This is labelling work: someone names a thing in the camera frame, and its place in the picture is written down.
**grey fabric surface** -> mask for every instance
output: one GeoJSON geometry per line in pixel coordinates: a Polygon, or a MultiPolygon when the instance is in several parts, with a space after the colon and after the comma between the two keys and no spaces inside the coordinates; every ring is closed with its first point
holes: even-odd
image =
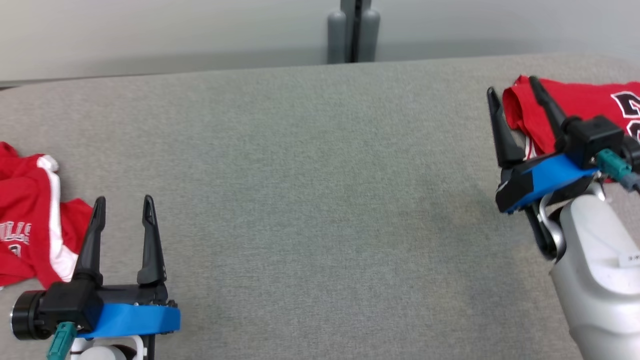
{"type": "MultiPolygon", "coordinates": [[[[0,126],[65,199],[106,196],[106,283],[135,281],[154,196],[183,315],[160,360],[578,359],[552,264],[493,203],[485,91],[521,73],[640,78],[554,55],[89,79],[1,92],[0,126]]],[[[637,234],[640,201],[609,193],[637,234]]],[[[47,347],[0,326],[3,359],[47,347]]]]}

